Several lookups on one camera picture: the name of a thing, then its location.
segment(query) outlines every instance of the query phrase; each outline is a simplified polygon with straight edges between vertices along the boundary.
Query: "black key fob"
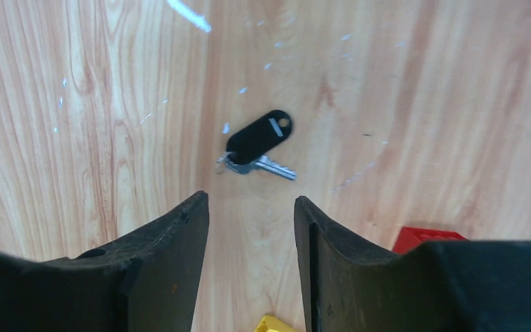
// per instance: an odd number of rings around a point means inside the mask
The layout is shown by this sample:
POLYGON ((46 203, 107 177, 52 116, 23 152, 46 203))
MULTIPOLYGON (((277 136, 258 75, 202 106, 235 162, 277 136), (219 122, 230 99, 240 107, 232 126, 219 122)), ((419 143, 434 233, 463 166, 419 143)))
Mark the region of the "black key fob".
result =
POLYGON ((251 163, 290 137, 292 127, 292 118, 284 111, 265 114, 229 138, 229 160, 237 165, 251 163))

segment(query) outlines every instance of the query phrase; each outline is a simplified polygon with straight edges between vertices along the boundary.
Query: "key ring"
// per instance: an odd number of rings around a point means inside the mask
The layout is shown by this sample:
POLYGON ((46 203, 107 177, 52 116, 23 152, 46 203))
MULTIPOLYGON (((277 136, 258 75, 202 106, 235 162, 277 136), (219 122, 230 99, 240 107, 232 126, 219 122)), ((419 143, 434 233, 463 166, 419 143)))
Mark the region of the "key ring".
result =
POLYGON ((227 170, 226 167, 224 167, 223 170, 220 170, 220 167, 221 167, 221 165, 224 165, 223 162, 231 154, 233 154, 233 151, 225 151, 225 153, 222 156, 218 157, 218 159, 216 160, 215 168, 214 168, 214 172, 216 174, 221 174, 221 173, 223 173, 223 172, 225 172, 227 170))

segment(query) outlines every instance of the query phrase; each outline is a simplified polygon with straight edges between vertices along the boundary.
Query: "key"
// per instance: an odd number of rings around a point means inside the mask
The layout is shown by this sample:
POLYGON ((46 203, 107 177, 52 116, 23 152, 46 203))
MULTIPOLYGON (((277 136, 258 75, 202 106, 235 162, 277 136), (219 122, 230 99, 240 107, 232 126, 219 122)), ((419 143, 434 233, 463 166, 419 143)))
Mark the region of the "key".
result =
POLYGON ((297 178, 296 172, 276 163, 275 161, 269 159, 266 155, 263 155, 258 159, 253 160, 247 165, 239 165, 233 163, 229 158, 227 158, 227 160, 225 161, 225 166, 227 166, 227 168, 231 169, 233 172, 239 174, 248 174, 254 169, 262 169, 264 171, 268 171, 283 178, 287 178, 288 180, 294 181, 297 178))

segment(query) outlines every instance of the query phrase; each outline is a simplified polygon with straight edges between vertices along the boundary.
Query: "red lego brick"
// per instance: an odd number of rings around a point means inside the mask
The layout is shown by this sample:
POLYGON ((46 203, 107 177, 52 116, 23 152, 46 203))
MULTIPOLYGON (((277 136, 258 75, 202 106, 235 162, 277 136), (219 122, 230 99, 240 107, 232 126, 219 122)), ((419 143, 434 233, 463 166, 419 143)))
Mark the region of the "red lego brick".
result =
POLYGON ((395 240, 392 251, 405 254, 428 240, 467 240, 457 232, 448 230, 429 230, 426 228, 402 227, 395 240))

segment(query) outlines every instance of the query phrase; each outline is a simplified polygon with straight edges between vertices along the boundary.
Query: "light wood surface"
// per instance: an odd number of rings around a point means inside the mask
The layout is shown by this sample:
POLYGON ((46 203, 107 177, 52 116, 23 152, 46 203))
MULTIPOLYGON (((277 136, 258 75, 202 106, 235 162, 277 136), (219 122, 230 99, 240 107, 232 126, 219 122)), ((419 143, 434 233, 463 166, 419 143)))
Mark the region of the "light wood surface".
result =
POLYGON ((531 239, 531 1, 185 3, 209 33, 162 0, 0 0, 4 252, 74 257, 205 190, 193 330, 303 330, 299 195, 386 247, 403 224, 531 239), (298 180, 215 174, 271 109, 298 180))

